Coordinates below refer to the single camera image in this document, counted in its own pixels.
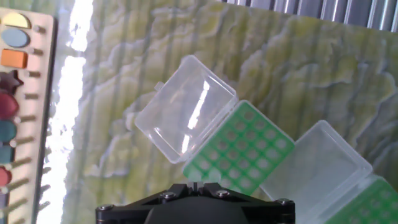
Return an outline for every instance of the transparent lid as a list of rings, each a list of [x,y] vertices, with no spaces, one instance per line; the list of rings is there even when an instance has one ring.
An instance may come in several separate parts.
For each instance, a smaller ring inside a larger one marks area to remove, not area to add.
[[[371,172],[365,159],[326,121],[319,121],[261,188],[273,200],[293,200],[300,224],[319,216]]]
[[[200,147],[237,102],[233,88],[196,57],[187,56],[135,124],[170,162],[177,163]]]

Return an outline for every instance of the green grid tray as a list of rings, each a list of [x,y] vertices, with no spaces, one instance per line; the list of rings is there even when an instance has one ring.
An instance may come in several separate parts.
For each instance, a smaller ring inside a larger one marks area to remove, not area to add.
[[[398,224],[398,193],[382,179],[360,193],[326,224]]]
[[[294,142],[248,101],[241,101],[184,167],[192,181],[214,181],[251,195],[294,148]]]

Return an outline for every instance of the screw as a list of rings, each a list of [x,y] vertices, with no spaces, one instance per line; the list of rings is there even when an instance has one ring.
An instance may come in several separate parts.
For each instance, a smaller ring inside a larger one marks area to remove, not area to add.
[[[174,192],[164,192],[161,196],[164,199],[171,199],[171,198],[174,198],[177,195]]]
[[[113,208],[114,207],[114,205],[101,205],[101,206],[99,206],[98,207],[98,209],[99,210],[101,210],[101,211],[107,211],[107,210],[109,210],[109,209],[111,209],[111,208]]]
[[[293,201],[287,198],[281,198],[276,200],[276,202],[280,203],[281,205],[287,205],[288,203],[292,203]]]
[[[219,198],[224,198],[229,195],[229,192],[226,190],[217,190],[216,194]]]

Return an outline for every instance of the green marble-pattern surface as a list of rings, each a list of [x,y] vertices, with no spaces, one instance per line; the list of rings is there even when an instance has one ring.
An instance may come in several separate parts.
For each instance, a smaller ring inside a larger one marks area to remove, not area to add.
[[[185,182],[134,127],[193,54],[295,140],[327,120],[398,189],[398,36],[199,0],[0,0],[59,22],[38,222],[88,223]],[[259,189],[255,197],[266,198]]]

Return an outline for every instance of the blue oval shape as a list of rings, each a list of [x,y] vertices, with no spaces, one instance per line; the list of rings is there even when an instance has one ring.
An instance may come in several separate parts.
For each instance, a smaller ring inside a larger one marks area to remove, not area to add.
[[[3,41],[10,47],[25,47],[30,43],[29,36],[19,29],[6,29],[1,34]]]
[[[15,138],[17,127],[11,121],[0,121],[0,141],[9,142]]]

